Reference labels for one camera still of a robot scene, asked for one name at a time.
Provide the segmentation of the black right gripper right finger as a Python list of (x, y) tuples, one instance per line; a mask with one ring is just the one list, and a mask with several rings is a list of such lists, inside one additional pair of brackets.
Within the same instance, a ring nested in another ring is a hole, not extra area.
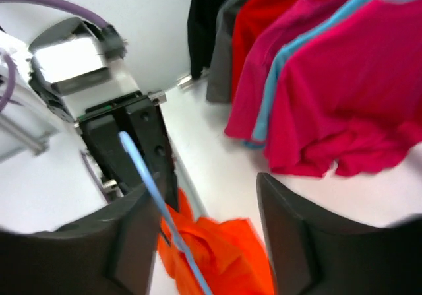
[(420, 294), (421, 216), (362, 224), (259, 173), (260, 218), (277, 294)]

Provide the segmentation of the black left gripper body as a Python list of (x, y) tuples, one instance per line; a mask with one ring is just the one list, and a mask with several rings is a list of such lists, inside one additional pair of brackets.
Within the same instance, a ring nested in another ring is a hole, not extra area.
[(103, 173), (124, 195), (144, 184), (130, 153), (141, 155), (151, 175), (164, 179), (166, 203), (179, 208), (173, 152), (159, 105), (133, 92), (92, 106), (78, 118), (82, 139)]

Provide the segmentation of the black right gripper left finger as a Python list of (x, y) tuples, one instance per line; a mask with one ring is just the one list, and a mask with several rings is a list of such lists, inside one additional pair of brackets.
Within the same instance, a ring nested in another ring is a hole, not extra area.
[(1, 231), (2, 294), (147, 294), (160, 215), (140, 176), (124, 197), (54, 232)]

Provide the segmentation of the orange t shirt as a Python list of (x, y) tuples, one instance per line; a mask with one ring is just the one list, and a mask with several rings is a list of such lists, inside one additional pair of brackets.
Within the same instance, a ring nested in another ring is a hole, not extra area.
[(212, 293), (274, 294), (268, 256), (250, 221), (195, 219), (185, 193), (178, 196), (179, 208), (170, 214)]

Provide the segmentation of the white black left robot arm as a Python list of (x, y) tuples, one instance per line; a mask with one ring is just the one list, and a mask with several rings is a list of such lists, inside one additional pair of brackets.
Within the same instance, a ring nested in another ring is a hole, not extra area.
[(159, 106), (143, 94), (124, 61), (108, 59), (104, 39), (89, 31), (44, 34), (29, 46), (1, 34), (2, 205), (30, 214), (84, 216), (142, 187), (123, 150), (124, 131), (151, 174), (164, 179), (162, 195), (179, 206), (173, 153)]

